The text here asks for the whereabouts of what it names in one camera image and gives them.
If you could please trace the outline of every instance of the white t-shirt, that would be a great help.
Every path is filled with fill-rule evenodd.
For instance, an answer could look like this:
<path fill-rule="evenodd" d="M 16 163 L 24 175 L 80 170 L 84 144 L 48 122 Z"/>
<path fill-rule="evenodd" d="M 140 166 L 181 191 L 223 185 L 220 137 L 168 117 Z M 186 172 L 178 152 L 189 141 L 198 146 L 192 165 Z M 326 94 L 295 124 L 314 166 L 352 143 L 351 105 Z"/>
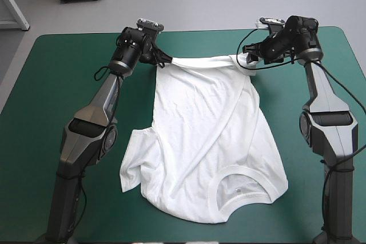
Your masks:
<path fill-rule="evenodd" d="M 201 223 L 226 222 L 243 205 L 280 197 L 288 182 L 253 72 L 239 69 L 235 55 L 158 67 L 153 123 L 131 134 L 122 191 L 141 184 L 155 207 Z"/>

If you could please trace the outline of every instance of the green table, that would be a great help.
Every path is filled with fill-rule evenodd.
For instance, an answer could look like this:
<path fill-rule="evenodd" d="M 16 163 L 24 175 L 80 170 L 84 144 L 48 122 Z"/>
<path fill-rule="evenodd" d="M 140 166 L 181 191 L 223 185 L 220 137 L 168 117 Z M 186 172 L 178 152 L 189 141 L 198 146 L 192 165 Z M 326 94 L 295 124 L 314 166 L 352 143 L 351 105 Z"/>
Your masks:
<path fill-rule="evenodd" d="M 248 32 L 165 32 L 158 45 L 175 57 L 227 55 L 236 51 Z M 44 35 L 35 42 L 0 116 L 0 241 L 33 241 L 45 232 L 62 128 L 99 88 L 93 74 L 108 64 L 117 35 Z M 266 35 L 256 32 L 247 43 Z M 322 27 L 319 39 L 324 65 L 366 102 L 366 81 L 342 30 Z M 244 206 L 219 225 L 167 215 L 143 199 L 139 187 L 121 191 L 118 172 L 130 133 L 152 121 L 155 76 L 155 67 L 139 63 L 122 85 L 118 141 L 99 165 L 87 169 L 88 206 L 75 237 L 83 242 L 310 242 L 323 224 L 323 166 L 298 129 L 301 107 L 309 98 L 304 69 L 287 65 L 252 77 L 279 147 L 289 190 L 274 204 Z M 354 101 L 334 87 L 359 122 L 362 145 L 366 119 Z M 353 232 L 365 242 L 365 155 L 355 159 L 355 167 Z"/>

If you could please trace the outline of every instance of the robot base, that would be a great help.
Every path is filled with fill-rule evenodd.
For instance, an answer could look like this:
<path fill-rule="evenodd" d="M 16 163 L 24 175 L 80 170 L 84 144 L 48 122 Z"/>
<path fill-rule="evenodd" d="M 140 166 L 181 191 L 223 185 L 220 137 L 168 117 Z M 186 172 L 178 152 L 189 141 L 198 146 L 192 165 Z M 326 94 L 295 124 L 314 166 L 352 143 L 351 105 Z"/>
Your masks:
<path fill-rule="evenodd" d="M 352 239 L 333 239 L 330 238 L 328 240 L 328 236 L 326 232 L 320 233 L 316 238 L 313 239 L 312 244 L 360 244 L 356 238 L 352 237 Z"/>
<path fill-rule="evenodd" d="M 42 234 L 33 244 L 60 244 L 59 242 L 52 242 L 46 239 L 46 234 Z M 74 237 L 70 237 L 67 243 L 64 244 L 79 244 Z"/>

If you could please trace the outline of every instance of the black cable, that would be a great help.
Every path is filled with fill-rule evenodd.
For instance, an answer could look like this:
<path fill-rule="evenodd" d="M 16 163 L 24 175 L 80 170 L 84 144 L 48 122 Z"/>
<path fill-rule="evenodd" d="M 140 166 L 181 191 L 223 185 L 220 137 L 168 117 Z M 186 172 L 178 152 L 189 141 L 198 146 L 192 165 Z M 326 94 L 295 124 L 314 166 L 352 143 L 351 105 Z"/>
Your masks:
<path fill-rule="evenodd" d="M 102 74 L 102 76 L 101 77 L 99 77 L 99 78 L 97 78 L 96 77 L 96 75 L 102 70 L 102 69 L 104 69 L 104 68 L 106 68 L 106 70 L 104 71 L 104 73 Z M 95 74 L 94 74 L 94 79 L 96 80 L 96 81 L 99 81 L 99 80 L 101 80 L 102 78 L 103 78 L 103 76 L 105 75 L 105 73 L 107 72 L 107 70 L 109 69 L 109 67 L 108 66 L 103 66 L 103 67 L 101 67 Z M 115 117 L 115 115 L 116 115 L 116 111 L 117 111 L 117 106 L 118 106 L 118 101 L 119 101 L 119 99 L 120 99 L 120 90 L 121 90 L 121 80 L 120 80 L 120 77 L 122 78 L 122 80 L 123 80 L 123 76 L 119 76 L 119 75 L 116 75 L 116 77 L 117 77 L 117 79 L 116 79 L 116 81 L 117 81 L 117 95 L 116 95 L 116 100 L 114 101 L 114 105 L 113 105 L 113 110 L 112 110 L 112 115 L 111 115 L 111 117 L 110 117 L 110 119 L 109 119 L 109 122 L 108 122 L 108 124 L 107 124 L 107 126 L 106 126 L 106 129 L 108 129 L 109 128 L 109 126 L 113 123 L 113 119 L 114 119 L 114 117 Z M 85 200 L 85 202 L 84 202 L 84 207 L 83 207 L 83 209 L 82 209 L 82 212 L 81 212 L 81 215 L 80 215 L 80 217 L 79 217 L 79 219 L 78 219 L 78 221 L 76 222 L 76 224 L 75 224 L 75 226 L 74 226 L 74 230 L 76 229 L 76 227 L 79 225 L 79 223 L 81 222 L 81 219 L 83 218 L 83 216 L 84 216 L 84 213 L 85 213 L 85 210 L 86 210 L 86 205 L 87 205 L 87 196 L 86 196 L 86 191 L 85 191 L 85 189 L 84 189 L 84 187 L 83 187 L 83 185 L 82 185 L 82 178 L 84 177 L 84 172 L 85 172 L 85 169 L 86 169 L 86 167 L 89 165 L 89 163 L 90 163 L 90 161 L 96 156 L 96 154 L 98 153 L 98 151 L 96 151 L 90 158 L 89 158 L 89 160 L 88 160 L 88 162 L 85 164 L 85 166 L 82 168 L 82 170 L 81 170 L 81 173 L 79 174 L 79 176 L 78 176 L 78 179 L 79 179 L 79 188 L 81 189 L 81 191 L 82 191 L 82 193 L 83 193 L 83 196 L 84 196 L 84 200 Z"/>
<path fill-rule="evenodd" d="M 241 44 L 252 34 L 252 33 L 254 33 L 255 31 L 257 31 L 258 29 L 254 29 L 254 30 L 252 30 L 252 31 L 250 31 L 250 33 L 249 34 L 247 34 L 241 41 L 240 41 L 240 43 L 239 43 L 239 45 L 238 45 L 238 48 L 237 48 L 237 50 L 236 50 L 236 62 L 238 63 L 238 65 L 240 66 L 240 67 L 242 67 L 243 69 L 246 69 L 246 70 L 251 70 L 251 71 L 258 71 L 258 70 L 266 70 L 266 69 L 271 69 L 271 68 L 275 68 L 275 67 L 280 67 L 280 66 L 284 66 L 284 65 L 287 65 L 287 64 L 290 64 L 290 63 L 292 63 L 293 64 L 293 62 L 294 61 L 296 61 L 296 60 L 299 60 L 299 59 L 301 59 L 301 58 L 295 58 L 295 59 L 291 59 L 290 61 L 287 61 L 287 62 L 285 62 L 285 63 L 281 63 L 281 64 L 277 64 L 277 65 L 272 65 L 272 66 L 266 66 L 266 67 L 262 67 L 262 68 L 248 68 L 248 67 L 245 67 L 245 66 L 243 66 L 242 64 L 240 64 L 240 62 L 239 62 L 239 60 L 238 60 L 238 55 L 239 55 L 239 50 L 240 50 L 240 46 L 241 46 Z"/>
<path fill-rule="evenodd" d="M 362 110 L 364 111 L 364 113 L 366 114 L 366 108 L 365 106 L 361 103 L 361 101 L 344 85 L 342 84 L 334 75 L 332 75 L 320 62 L 319 60 L 317 61 L 306 61 L 306 63 L 312 63 L 315 64 L 316 66 L 318 66 L 319 68 L 321 68 L 323 70 L 324 73 L 326 73 L 330 78 L 332 78 L 340 87 L 342 87 L 352 98 L 353 100 L 355 100 L 355 102 L 362 108 Z M 334 165 L 332 166 L 328 166 L 329 171 L 327 173 L 327 176 L 324 179 L 324 184 L 323 184 L 323 192 L 321 195 L 321 213 L 323 216 L 323 222 L 324 222 L 324 231 L 327 234 L 330 234 L 329 232 L 329 220 L 328 218 L 326 218 L 326 214 L 325 214 L 325 189 L 327 188 L 327 184 L 328 181 L 333 173 L 333 171 L 336 170 L 336 166 L 338 166 L 339 164 L 342 164 L 350 159 L 352 159 L 353 157 L 355 157 L 356 155 L 358 155 L 361 151 L 363 151 L 366 148 L 366 144 L 363 145 L 361 148 L 357 149 L 356 151 L 354 151 L 352 154 L 350 154 L 349 156 L 345 157 L 344 159 L 336 162 Z"/>

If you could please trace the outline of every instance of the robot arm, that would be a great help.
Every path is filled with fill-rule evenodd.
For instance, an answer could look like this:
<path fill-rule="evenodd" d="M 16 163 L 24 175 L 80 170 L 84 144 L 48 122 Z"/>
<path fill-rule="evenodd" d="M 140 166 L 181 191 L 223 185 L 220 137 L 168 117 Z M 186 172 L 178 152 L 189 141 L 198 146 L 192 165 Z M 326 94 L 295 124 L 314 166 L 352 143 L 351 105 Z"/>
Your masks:
<path fill-rule="evenodd" d="M 172 61 L 155 45 L 163 25 L 139 19 L 137 27 L 126 27 L 117 38 L 117 48 L 108 65 L 109 76 L 91 102 L 77 111 L 63 130 L 47 232 L 36 243 L 76 243 L 71 236 L 76 226 L 81 180 L 85 168 L 97 164 L 117 139 L 114 112 L 123 79 L 132 74 L 139 60 L 161 67 Z"/>
<path fill-rule="evenodd" d="M 296 56 L 307 75 L 310 99 L 300 115 L 300 131 L 313 152 L 323 157 L 325 171 L 324 231 L 314 243 L 358 243 L 352 236 L 353 159 L 337 164 L 357 150 L 357 121 L 348 105 L 334 94 L 319 66 L 323 52 L 317 38 L 318 22 L 297 16 L 286 23 L 261 18 L 257 27 L 266 25 L 270 31 L 266 39 L 243 47 L 248 60 L 263 58 L 269 64 Z"/>

